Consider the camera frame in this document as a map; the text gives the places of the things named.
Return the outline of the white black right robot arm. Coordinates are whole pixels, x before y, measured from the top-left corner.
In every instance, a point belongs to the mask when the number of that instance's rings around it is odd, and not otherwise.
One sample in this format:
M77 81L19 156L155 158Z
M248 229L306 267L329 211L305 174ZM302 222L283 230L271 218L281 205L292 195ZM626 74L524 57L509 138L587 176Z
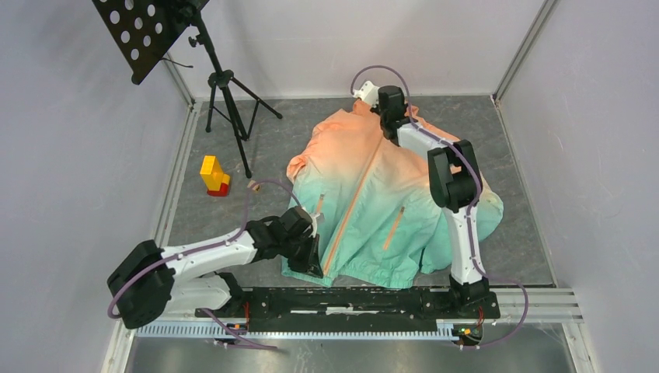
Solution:
M387 140L427 158L431 197L446 218L452 248L449 308L468 317L493 294L480 260L476 215L483 183L473 146L440 137L416 121L398 86L377 89L375 112Z

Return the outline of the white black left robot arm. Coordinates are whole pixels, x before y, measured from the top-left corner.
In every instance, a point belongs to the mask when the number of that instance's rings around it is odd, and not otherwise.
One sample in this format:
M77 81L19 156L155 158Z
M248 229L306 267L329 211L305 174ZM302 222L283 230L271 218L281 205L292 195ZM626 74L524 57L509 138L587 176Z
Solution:
M140 242L106 281L113 296L107 314L128 329L196 309L238 315L244 306L242 289L223 269L281 256L294 272L321 278L323 220L319 212L295 206L204 241L165 247L152 239Z

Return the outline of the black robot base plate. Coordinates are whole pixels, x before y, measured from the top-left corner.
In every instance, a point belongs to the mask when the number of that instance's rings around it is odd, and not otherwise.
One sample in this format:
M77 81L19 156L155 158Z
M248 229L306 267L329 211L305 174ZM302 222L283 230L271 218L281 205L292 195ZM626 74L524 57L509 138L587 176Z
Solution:
M250 332L430 332L438 320L501 316L497 296L459 305L447 288L251 288L212 314L243 318Z

